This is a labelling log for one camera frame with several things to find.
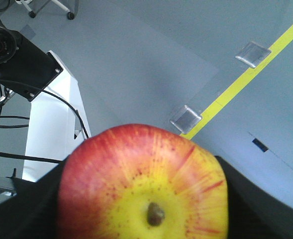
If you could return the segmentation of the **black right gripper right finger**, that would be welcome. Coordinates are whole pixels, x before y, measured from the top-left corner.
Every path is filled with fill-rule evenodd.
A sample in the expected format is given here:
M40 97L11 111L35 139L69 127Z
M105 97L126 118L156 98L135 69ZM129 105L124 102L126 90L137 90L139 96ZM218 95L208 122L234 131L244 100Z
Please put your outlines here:
M228 184L230 239L293 239L292 180L256 185L217 156Z

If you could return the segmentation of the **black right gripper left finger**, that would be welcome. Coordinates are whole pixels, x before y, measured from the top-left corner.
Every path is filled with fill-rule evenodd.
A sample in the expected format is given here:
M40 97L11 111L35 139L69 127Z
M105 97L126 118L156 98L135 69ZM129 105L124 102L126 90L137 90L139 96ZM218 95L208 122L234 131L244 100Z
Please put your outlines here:
M0 203L0 239L55 239L58 190L67 158L16 196Z

